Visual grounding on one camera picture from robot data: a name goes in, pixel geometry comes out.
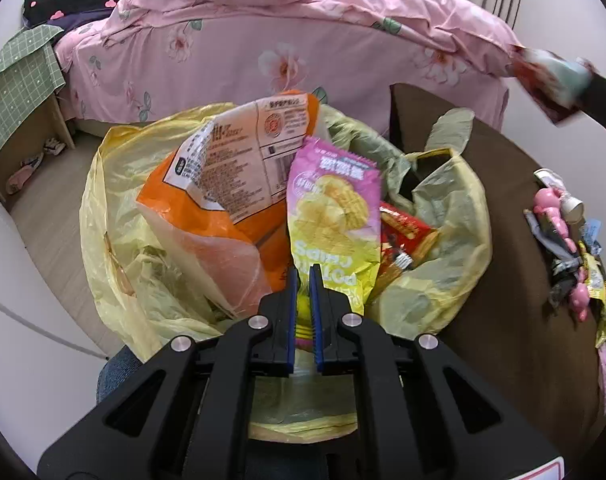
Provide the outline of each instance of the orange and white package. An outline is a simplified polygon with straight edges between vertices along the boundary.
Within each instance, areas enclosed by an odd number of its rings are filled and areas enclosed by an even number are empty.
[[[138,209],[171,260],[230,317],[255,314],[264,295],[285,286],[289,166],[304,137],[324,128],[318,107],[293,92],[214,116],[139,193]]]

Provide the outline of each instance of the pink floral bedding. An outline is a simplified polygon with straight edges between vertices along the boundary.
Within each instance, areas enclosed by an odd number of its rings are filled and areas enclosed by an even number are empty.
[[[297,88],[384,133],[397,82],[500,128],[512,44],[466,0],[120,0],[56,54],[66,118],[153,121]]]

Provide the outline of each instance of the triangular cutout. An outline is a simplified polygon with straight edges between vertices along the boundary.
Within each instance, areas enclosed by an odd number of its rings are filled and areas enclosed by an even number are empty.
[[[443,368],[456,406],[467,433],[480,433],[500,422],[500,415],[493,406],[464,380],[454,368]]]
[[[165,379],[165,371],[154,372],[106,418],[106,425],[129,436],[139,436]]]

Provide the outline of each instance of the metal bolt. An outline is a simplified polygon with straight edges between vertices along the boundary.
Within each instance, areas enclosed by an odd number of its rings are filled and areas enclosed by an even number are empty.
[[[341,317],[341,321],[347,326],[358,326],[363,322],[363,318],[358,314],[350,312],[349,314],[344,314],[344,316]]]
[[[423,334],[419,337],[419,345],[426,350],[433,350],[439,345],[439,340],[432,334]]]
[[[185,352],[192,346],[192,341],[190,341],[189,337],[180,335],[172,339],[170,346],[175,352]]]
[[[255,330],[260,330],[265,328],[270,322],[265,316],[252,316],[247,320],[247,324],[250,325],[250,328],[254,328]]]

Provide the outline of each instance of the blue denim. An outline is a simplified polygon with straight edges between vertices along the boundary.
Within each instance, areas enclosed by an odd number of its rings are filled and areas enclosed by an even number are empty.
[[[96,402],[112,393],[142,366],[124,346],[99,374]],[[250,440],[247,443],[244,480],[329,480],[327,460],[320,447]]]

